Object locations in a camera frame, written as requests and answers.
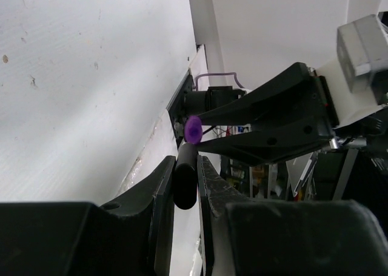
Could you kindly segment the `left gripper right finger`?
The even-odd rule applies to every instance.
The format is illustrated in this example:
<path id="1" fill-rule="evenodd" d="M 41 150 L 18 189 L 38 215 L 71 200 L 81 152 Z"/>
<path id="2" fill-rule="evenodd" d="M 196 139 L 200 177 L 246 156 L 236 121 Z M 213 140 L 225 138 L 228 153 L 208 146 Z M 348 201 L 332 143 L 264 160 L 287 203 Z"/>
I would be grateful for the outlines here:
<path id="1" fill-rule="evenodd" d="M 202 273 L 235 275 L 226 206 L 250 200 L 224 180 L 206 156 L 198 156 L 197 171 Z"/>

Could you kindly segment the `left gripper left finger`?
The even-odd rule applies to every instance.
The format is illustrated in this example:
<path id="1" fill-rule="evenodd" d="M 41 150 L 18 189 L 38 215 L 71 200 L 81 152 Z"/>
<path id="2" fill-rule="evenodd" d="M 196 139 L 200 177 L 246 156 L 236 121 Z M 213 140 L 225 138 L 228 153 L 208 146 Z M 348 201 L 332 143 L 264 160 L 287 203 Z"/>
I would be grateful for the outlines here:
<path id="1" fill-rule="evenodd" d="M 165 157 L 150 175 L 102 205 L 116 221 L 109 244 L 113 275 L 169 275 L 175 160 Z"/>

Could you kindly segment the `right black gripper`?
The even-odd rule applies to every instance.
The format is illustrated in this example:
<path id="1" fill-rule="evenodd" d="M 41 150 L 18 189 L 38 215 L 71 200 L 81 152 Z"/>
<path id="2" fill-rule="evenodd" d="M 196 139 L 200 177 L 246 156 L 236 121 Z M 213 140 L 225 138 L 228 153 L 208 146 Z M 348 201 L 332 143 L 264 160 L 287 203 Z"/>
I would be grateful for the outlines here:
<path id="1" fill-rule="evenodd" d="M 329 123 L 316 117 L 307 98 L 312 77 L 319 88 Z M 338 150 L 339 124 L 326 78 L 296 62 L 270 81 L 225 106 L 199 115 L 204 125 L 279 126 L 199 143 L 200 152 L 215 153 L 250 166 L 278 163 L 314 152 Z"/>

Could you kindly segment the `purple tip black highlighter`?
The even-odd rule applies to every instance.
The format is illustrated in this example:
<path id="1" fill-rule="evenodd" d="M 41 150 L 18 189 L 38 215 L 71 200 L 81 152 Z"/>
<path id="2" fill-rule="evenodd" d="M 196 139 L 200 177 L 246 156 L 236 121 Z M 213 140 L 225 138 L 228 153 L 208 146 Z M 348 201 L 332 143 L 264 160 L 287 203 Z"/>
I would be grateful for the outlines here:
<path id="1" fill-rule="evenodd" d="M 190 143 L 183 144 L 179 151 L 173 172 L 172 187 L 173 201 L 182 209 L 191 209 L 197 199 L 197 157 L 196 146 Z"/>

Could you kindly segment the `purple highlighter cap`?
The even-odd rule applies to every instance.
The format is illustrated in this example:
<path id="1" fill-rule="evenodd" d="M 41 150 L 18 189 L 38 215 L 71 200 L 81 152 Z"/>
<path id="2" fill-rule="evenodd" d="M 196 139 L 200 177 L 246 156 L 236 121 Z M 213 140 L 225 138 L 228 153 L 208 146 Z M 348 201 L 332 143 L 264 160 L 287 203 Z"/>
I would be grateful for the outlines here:
<path id="1" fill-rule="evenodd" d="M 198 144 L 202 139 L 202 122 L 198 116 L 190 116 L 184 126 L 184 139 L 187 143 Z"/>

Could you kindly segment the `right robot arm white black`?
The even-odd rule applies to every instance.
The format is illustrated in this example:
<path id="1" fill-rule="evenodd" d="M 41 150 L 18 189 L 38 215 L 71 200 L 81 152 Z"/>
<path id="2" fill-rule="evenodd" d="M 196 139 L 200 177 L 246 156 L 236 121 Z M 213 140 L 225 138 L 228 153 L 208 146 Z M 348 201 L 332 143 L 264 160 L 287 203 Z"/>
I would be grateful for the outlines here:
<path id="1" fill-rule="evenodd" d="M 338 118 L 326 80 L 296 62 L 257 89 L 209 87 L 185 97 L 185 140 L 250 166 L 329 146 Z"/>

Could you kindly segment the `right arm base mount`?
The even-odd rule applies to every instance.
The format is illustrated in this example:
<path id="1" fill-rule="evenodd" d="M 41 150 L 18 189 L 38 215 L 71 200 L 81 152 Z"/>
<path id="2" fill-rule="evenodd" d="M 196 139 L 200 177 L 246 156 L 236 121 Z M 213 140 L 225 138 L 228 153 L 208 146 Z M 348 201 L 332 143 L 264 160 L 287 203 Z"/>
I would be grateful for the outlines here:
<path id="1" fill-rule="evenodd" d="M 173 129 L 176 145 L 179 147 L 184 139 L 184 125 L 187 120 L 185 110 L 186 95 L 193 90 L 193 76 L 189 71 L 175 90 L 167 105 L 170 122 Z"/>

